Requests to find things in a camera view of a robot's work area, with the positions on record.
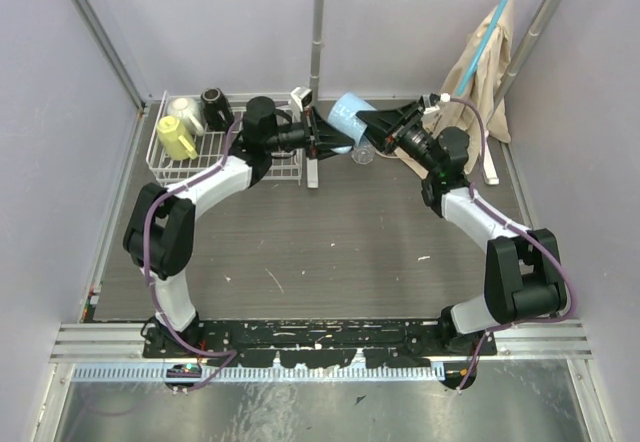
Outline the clear plastic cup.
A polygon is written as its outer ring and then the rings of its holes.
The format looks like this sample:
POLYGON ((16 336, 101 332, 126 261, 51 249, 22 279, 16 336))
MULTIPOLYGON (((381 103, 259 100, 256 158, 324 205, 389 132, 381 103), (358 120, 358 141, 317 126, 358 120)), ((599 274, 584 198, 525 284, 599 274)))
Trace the clear plastic cup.
POLYGON ((352 160, 359 165, 370 164, 376 155, 375 149, 370 144, 361 144, 353 148, 351 152, 352 160))

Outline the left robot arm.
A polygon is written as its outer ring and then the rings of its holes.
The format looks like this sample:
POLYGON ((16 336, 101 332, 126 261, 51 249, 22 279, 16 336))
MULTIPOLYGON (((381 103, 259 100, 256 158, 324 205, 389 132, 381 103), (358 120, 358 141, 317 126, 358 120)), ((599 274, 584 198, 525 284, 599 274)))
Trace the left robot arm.
POLYGON ((164 345, 170 352, 188 358, 200 346, 200 334, 192 328, 198 313, 186 278, 197 219, 260 182, 278 155, 303 150, 323 159, 354 144, 320 116, 308 94, 295 100, 290 112, 269 97, 257 96, 229 129, 213 166, 168 187, 148 183, 140 190, 123 248, 152 292, 155 318, 168 329, 164 345))

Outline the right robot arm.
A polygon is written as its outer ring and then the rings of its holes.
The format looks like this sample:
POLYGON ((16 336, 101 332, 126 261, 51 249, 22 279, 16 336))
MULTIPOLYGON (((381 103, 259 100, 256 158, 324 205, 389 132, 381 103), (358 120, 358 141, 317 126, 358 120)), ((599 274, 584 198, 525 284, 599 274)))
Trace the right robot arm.
POLYGON ((447 127, 434 135, 422 118, 441 97, 431 95, 390 110, 361 110, 357 118, 365 137, 379 151, 402 150, 424 168, 425 205, 463 231, 485 254, 481 294, 446 307, 437 320, 444 352, 459 356, 474 343, 474 334, 514 323, 561 321, 571 314, 569 277, 559 260, 556 237, 532 230, 488 204, 468 181, 469 135, 447 127))

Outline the black mug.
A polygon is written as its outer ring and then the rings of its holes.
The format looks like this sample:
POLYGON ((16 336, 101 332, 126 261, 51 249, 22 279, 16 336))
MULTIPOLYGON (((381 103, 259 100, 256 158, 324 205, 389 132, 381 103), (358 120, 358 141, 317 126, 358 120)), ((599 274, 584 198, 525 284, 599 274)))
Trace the black mug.
POLYGON ((208 128, 226 132, 234 122, 234 115, 225 94, 219 88, 208 88, 201 93, 200 99, 208 128))

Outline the blue mug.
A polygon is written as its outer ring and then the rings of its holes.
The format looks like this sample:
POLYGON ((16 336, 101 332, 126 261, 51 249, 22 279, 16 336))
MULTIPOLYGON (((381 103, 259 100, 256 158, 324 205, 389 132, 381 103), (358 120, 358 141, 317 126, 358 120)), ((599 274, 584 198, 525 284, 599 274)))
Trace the blue mug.
POLYGON ((327 123, 353 140, 350 146, 333 149, 334 153, 347 154, 363 143, 366 124, 357 117, 359 111, 375 111, 375 108, 352 92, 344 94, 333 105, 327 123))

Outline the yellow mug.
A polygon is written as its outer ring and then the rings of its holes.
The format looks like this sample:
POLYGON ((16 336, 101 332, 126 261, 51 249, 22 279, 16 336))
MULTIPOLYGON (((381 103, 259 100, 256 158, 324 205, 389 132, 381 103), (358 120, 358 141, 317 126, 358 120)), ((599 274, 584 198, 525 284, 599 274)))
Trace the yellow mug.
POLYGON ((156 134, 165 153, 174 161, 198 157, 194 139, 184 123, 174 116, 164 116, 156 123, 156 134))

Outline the white speckled mug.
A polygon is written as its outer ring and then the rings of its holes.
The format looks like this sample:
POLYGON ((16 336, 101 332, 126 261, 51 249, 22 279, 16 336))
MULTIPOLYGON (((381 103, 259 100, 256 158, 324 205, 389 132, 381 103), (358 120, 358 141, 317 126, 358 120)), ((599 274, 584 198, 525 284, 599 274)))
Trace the white speckled mug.
POLYGON ((201 137, 205 128, 201 122, 199 103, 192 97, 178 97, 170 100, 166 113, 179 119, 186 129, 194 136, 201 137))

